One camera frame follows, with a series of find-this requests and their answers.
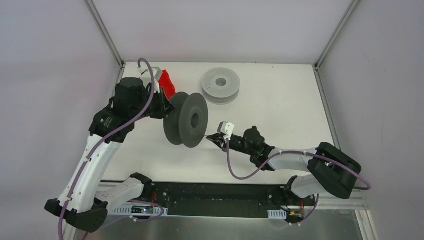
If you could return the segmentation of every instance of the enclosure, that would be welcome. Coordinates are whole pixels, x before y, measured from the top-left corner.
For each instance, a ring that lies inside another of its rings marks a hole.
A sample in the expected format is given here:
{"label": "enclosure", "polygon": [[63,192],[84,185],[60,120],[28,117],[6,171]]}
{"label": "enclosure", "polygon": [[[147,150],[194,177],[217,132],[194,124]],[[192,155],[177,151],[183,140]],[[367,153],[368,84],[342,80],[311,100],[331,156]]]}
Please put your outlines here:
{"label": "enclosure", "polygon": [[[301,226],[165,216],[122,220],[87,239],[418,238],[423,12],[420,0],[2,1],[1,239],[57,238],[58,218],[44,204],[71,179],[93,116],[115,85],[140,77],[140,57],[189,94],[202,92],[201,78],[213,68],[236,72],[237,98],[207,103],[206,134],[228,121],[235,134],[257,126],[267,143],[284,149],[328,142],[362,165],[372,189],[348,200],[322,194]],[[231,152],[231,161],[239,176],[257,169],[241,153]],[[215,145],[172,145],[163,122],[150,118],[135,124],[98,190],[134,172],[157,182],[252,186],[305,174],[261,171],[241,182]],[[65,239],[82,237],[70,225],[63,229]]]}

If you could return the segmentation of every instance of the spool hole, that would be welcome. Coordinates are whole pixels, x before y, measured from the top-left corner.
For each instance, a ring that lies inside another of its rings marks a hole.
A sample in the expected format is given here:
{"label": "spool hole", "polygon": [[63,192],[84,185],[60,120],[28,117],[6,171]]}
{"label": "spool hole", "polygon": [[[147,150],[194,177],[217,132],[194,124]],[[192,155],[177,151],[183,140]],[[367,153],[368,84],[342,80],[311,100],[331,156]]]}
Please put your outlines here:
{"label": "spool hole", "polygon": [[197,128],[199,125],[199,114],[195,113],[193,116],[191,116],[191,126],[193,128]]}
{"label": "spool hole", "polygon": [[216,80],[216,85],[218,85],[218,86],[225,86],[225,84],[227,84],[227,80],[225,80],[224,78],[218,78],[217,80]]}

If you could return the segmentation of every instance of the cable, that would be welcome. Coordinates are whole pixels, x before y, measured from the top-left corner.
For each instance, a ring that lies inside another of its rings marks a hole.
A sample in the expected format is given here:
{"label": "cable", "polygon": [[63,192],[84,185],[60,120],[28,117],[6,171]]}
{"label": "cable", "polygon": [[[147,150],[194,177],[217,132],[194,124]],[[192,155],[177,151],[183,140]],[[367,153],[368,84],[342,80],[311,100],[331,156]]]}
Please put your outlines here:
{"label": "cable", "polygon": [[147,92],[148,92],[148,93],[150,93],[150,92],[152,91],[152,83],[151,83],[151,82],[149,82],[149,83],[147,84],[147,86],[146,86],[146,90],[147,90]]}
{"label": "cable", "polygon": [[[301,213],[301,212],[302,212],[302,210],[304,209],[303,204],[304,204],[304,201],[303,201],[303,199],[302,199],[302,201],[300,202],[300,209],[299,209],[299,211],[295,211],[295,212],[294,212],[295,214],[299,214],[299,213]],[[286,213],[291,214],[291,213],[293,212],[293,210],[291,210],[291,209],[290,209],[290,207],[288,206],[288,202],[287,202],[287,201],[285,202],[285,207],[286,207],[288,210],[285,210],[285,209],[283,209],[283,208],[280,206],[280,208],[281,208],[284,212],[286,212]]]}
{"label": "cable", "polygon": [[320,195],[317,194],[316,195],[315,205],[313,206],[313,208],[310,211],[310,213],[302,221],[300,221],[300,222],[297,223],[299,226],[301,225],[301,223],[303,223],[304,221],[306,221],[306,219],[308,219],[315,212],[315,209],[317,209],[317,206],[318,206],[318,200],[319,199],[320,199]]}
{"label": "cable", "polygon": [[[131,125],[132,123],[134,123],[135,121],[137,121],[147,111],[147,108],[150,106],[150,103],[152,103],[153,95],[155,94],[155,76],[153,76],[152,66],[150,66],[150,63],[146,59],[144,59],[144,58],[141,57],[138,60],[138,67],[141,66],[140,65],[141,61],[143,61],[143,62],[146,63],[147,68],[148,68],[148,70],[150,72],[150,77],[151,77],[151,89],[152,89],[152,91],[150,92],[150,96],[148,97],[148,100],[147,100],[146,105],[143,107],[143,109],[140,111],[140,113],[138,113],[133,119],[131,119],[130,121],[128,121],[124,125],[118,127],[117,129],[111,131],[109,134],[107,134],[102,139],[100,139],[100,141],[98,141],[98,143],[96,143],[96,145],[94,145],[94,147],[88,153],[88,155],[86,157],[88,160],[91,160],[91,157],[95,153],[95,151],[97,150],[97,148],[102,143],[104,143],[107,139],[109,139],[114,134],[118,133],[122,129],[128,127],[129,125]],[[84,163],[82,163],[81,167],[79,168],[78,173],[76,174],[75,179],[73,180],[72,185],[71,185],[71,187],[69,189],[69,192],[68,192],[68,194],[66,196],[68,199],[71,199],[72,194],[74,193],[74,189],[77,186],[78,180],[80,179],[81,174],[83,173],[84,169],[86,168],[86,165],[87,165],[87,161],[85,161]],[[64,222],[65,211],[66,211],[66,209],[68,207],[68,204],[69,204],[69,200],[66,200],[65,203],[63,204],[62,211],[60,212],[59,224],[58,224],[58,228],[57,228],[57,231],[59,233],[59,240],[64,240],[64,233],[62,231],[62,225],[63,225],[63,222]]]}
{"label": "cable", "polygon": [[348,173],[352,174],[355,178],[357,178],[358,180],[360,180],[361,182],[363,182],[366,187],[354,187],[354,189],[357,190],[370,190],[371,189],[371,184],[365,180],[362,176],[360,176],[359,174],[357,174],[356,172],[354,172],[353,170],[349,169],[347,166],[341,164],[340,162],[337,162],[331,158],[328,158],[326,156],[321,156],[321,155],[317,155],[317,154],[313,154],[313,153],[309,153],[309,152],[303,152],[303,151],[295,151],[295,150],[288,150],[288,151],[282,151],[282,152],[278,152],[272,156],[270,156],[267,160],[265,160],[262,165],[260,167],[258,167],[252,174],[245,176],[245,177],[239,177],[236,176],[233,172],[233,169],[231,168],[231,162],[230,162],[230,141],[227,139],[226,140],[226,158],[227,158],[227,163],[228,163],[228,170],[231,173],[231,175],[237,179],[237,180],[246,180],[246,179],[250,179],[251,177],[255,176],[269,161],[271,161],[273,158],[280,156],[280,155],[284,155],[284,154],[298,154],[298,155],[306,155],[306,156],[310,156],[310,157],[314,157],[317,159],[321,159],[324,160],[326,162],[332,163],[344,170],[346,170]]}
{"label": "cable", "polygon": [[[278,191],[278,189],[276,189],[273,193],[272,193],[272,195],[273,195],[273,197],[272,197],[272,202],[276,205],[276,206],[278,206],[281,210],[283,210],[284,212],[286,212],[286,213],[288,213],[288,214],[291,214],[293,211],[287,206],[287,204],[288,204],[288,197],[286,196],[286,194],[284,194],[284,196],[285,196],[285,199],[286,199],[286,201],[285,201],[285,207],[287,208],[287,209],[284,209],[277,201],[276,201],[276,196],[277,196],[277,194],[276,194],[276,192]],[[295,214],[298,214],[298,213],[300,213],[301,211],[302,211],[302,203],[303,203],[303,199],[301,200],[301,202],[300,202],[300,210],[299,211],[295,211],[294,213]]]}
{"label": "cable", "polygon": [[154,192],[152,195],[151,195],[151,202],[154,204],[155,203],[155,201],[156,201],[156,197],[157,197],[157,195],[156,195],[156,192]]}

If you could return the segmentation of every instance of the light gray spool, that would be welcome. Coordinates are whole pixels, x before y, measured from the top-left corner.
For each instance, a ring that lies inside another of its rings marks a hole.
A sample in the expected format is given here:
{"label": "light gray spool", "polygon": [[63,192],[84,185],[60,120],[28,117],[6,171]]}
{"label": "light gray spool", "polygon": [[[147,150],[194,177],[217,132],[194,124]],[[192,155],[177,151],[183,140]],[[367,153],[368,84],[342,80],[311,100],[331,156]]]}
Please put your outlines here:
{"label": "light gray spool", "polygon": [[240,78],[233,70],[217,67],[205,73],[201,79],[204,98],[213,104],[226,105],[239,95]]}

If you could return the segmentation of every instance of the red object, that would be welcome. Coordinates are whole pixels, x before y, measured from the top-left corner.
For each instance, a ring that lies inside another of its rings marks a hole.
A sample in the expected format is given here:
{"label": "red object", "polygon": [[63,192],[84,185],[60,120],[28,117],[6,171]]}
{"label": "red object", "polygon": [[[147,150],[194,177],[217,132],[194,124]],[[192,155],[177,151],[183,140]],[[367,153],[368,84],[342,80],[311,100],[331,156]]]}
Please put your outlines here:
{"label": "red object", "polygon": [[176,93],[174,84],[166,70],[162,71],[162,76],[159,79],[159,86],[165,91],[165,96],[168,100],[170,100]]}
{"label": "red object", "polygon": [[151,203],[152,203],[152,204],[154,204],[154,203],[155,203],[155,201],[156,201],[156,192],[154,192],[154,193],[151,195]]}

